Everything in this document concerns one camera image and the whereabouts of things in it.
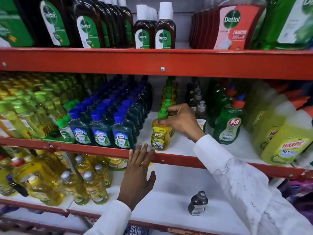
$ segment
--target white shelf surface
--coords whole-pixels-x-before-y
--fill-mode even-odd
[[[79,230],[82,232],[88,230],[88,226],[85,225],[85,223],[78,216],[74,216],[72,214],[70,214],[68,217],[49,212],[35,214],[25,208],[19,208],[16,211],[4,214],[2,217],[54,226],[63,229]]]
[[[15,196],[11,196],[11,197],[5,197],[3,195],[0,195],[0,199],[2,200],[7,200],[7,201],[16,201],[16,202],[20,202],[20,203],[26,203],[31,205],[39,205],[42,207],[47,207],[47,210],[49,208],[59,208],[62,209],[64,211],[66,211],[69,206],[71,205],[71,203],[73,202],[73,198],[71,196],[66,196],[64,198],[64,201],[62,202],[62,204],[60,204],[59,206],[49,206],[49,205],[45,205],[44,203],[42,203],[40,200],[33,198],[31,196],[27,196],[27,197],[23,197],[20,194],[17,194]]]
[[[151,146],[151,135],[153,132],[152,129],[152,121],[158,117],[157,112],[150,112],[148,114],[148,118],[145,119],[145,123],[143,124],[143,129],[140,130],[140,135],[137,138],[138,144],[148,144],[148,151],[152,149]],[[228,150],[231,154],[234,155],[235,158],[241,159],[248,163],[257,163],[257,164],[265,164],[256,153],[253,146],[250,143],[250,135],[243,128],[240,128],[240,133],[237,139],[229,145],[221,144],[226,150]],[[193,152],[194,142],[189,140],[186,136],[181,134],[178,131],[175,131],[174,136],[171,138],[170,146],[165,151],[156,151],[157,153],[165,153],[165,154],[174,154],[174,155],[182,155],[182,156],[192,156],[196,157]]]
[[[136,206],[131,220],[221,235],[249,234],[209,171],[154,163],[149,167],[147,177],[152,170],[157,178],[154,188]],[[117,198],[122,178],[123,172],[113,173],[109,200]],[[200,190],[205,191],[209,203],[203,215],[191,216],[188,205]],[[101,215],[105,205],[90,201],[79,206],[73,202],[69,209]]]

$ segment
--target white bottle cap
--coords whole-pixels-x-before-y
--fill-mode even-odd
[[[111,1],[111,0],[104,0],[104,3],[106,3],[106,4],[112,4],[112,1]]]
[[[160,2],[159,19],[170,19],[172,14],[172,3],[171,2]]]
[[[112,1],[112,4],[117,6],[117,0],[111,0]]]
[[[137,5],[137,20],[146,20],[147,19],[147,5]]]
[[[120,7],[126,7],[126,0],[118,0],[118,4]]]

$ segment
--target person's left hand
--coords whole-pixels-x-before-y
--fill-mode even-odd
[[[126,204],[131,211],[152,190],[157,178],[152,171],[147,181],[148,166],[155,149],[151,149],[147,154],[148,144],[145,143],[142,149],[141,147],[142,145],[139,144],[135,152],[132,149],[129,150],[128,165],[117,198]]]

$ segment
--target black bottle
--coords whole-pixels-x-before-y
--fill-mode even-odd
[[[199,191],[191,198],[191,202],[188,205],[188,211],[192,216],[202,215],[205,211],[205,207],[208,204],[208,198],[204,191]]]
[[[154,48],[151,25],[147,21],[147,5],[137,5],[137,22],[134,25],[136,48]]]
[[[24,197],[28,196],[27,190],[23,186],[21,186],[20,184],[17,184],[14,182],[12,173],[7,175],[6,178],[7,178],[9,186],[11,186],[14,190],[16,190],[22,196],[24,196]]]
[[[104,39],[105,39],[105,46],[107,48],[113,48],[114,43],[113,43],[113,39],[112,39],[112,34],[111,34],[111,30],[110,30],[110,24],[109,24],[107,12],[104,9],[105,7],[98,0],[92,0],[92,1],[95,3],[96,7],[98,8],[99,14],[100,14],[101,23],[102,23],[102,30],[103,30],[103,35],[104,35]]]
[[[125,24],[125,19],[124,19],[123,14],[122,14],[122,10],[117,5],[117,0],[112,0],[112,5],[115,7],[115,9],[117,10],[117,13],[119,15],[120,32],[121,32],[121,35],[122,35],[123,46],[125,48],[128,48],[128,41],[127,41],[126,29],[125,29],[125,25],[126,24]]]
[[[100,13],[92,0],[75,0],[74,15],[84,48],[105,48]]]
[[[113,17],[113,28],[114,32],[116,35],[116,42],[115,45],[118,48],[123,48],[124,47],[124,39],[123,39],[123,34],[122,34],[122,24],[121,24],[121,19],[120,19],[120,13],[119,11],[112,5],[111,0],[104,0],[104,2],[107,4],[107,6],[110,8],[110,12]]]
[[[131,14],[131,11],[127,8],[126,0],[118,0],[119,8],[122,12],[123,19],[125,22],[125,31],[126,31],[126,39],[128,42],[129,48],[135,47],[135,36],[134,36],[134,20],[133,20],[133,14]]]
[[[171,16],[172,3],[160,2],[160,20],[155,27],[155,48],[175,48],[176,25]]]

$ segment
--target white shirt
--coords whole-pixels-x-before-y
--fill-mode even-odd
[[[194,153],[221,185],[230,205],[251,234],[313,234],[313,225],[278,189],[268,185],[263,172],[234,158],[210,135],[198,140]],[[130,217],[127,205],[109,201],[102,216],[85,235],[122,235]]]

